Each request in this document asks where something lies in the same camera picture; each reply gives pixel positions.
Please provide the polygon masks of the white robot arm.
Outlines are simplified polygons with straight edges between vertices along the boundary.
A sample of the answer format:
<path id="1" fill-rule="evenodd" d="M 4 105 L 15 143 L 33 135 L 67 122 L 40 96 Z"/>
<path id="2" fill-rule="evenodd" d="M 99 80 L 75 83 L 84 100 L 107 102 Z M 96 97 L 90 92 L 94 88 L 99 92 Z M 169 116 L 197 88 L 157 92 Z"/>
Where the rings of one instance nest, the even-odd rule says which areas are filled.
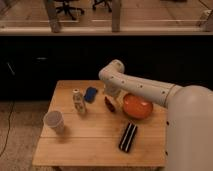
<path id="1" fill-rule="evenodd" d="M 167 109 L 164 171 L 212 171 L 213 90 L 130 76 L 124 70 L 115 59 L 98 77 L 112 97 L 125 90 Z"/>

